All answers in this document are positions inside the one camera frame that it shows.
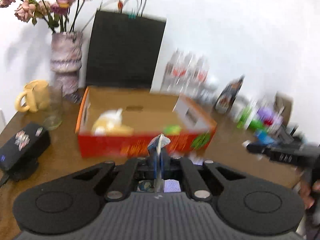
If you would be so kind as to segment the person's right hand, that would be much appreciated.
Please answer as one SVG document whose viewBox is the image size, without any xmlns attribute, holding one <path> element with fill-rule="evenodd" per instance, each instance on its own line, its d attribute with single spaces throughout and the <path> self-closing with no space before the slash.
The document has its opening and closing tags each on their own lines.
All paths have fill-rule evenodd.
<svg viewBox="0 0 320 240">
<path fill-rule="evenodd" d="M 313 206 L 315 200 L 311 197 L 312 192 L 319 192 L 319 177 L 316 181 L 312 180 L 312 170 L 304 169 L 300 175 L 300 190 L 299 195 L 303 200 L 305 209 Z"/>
</svg>

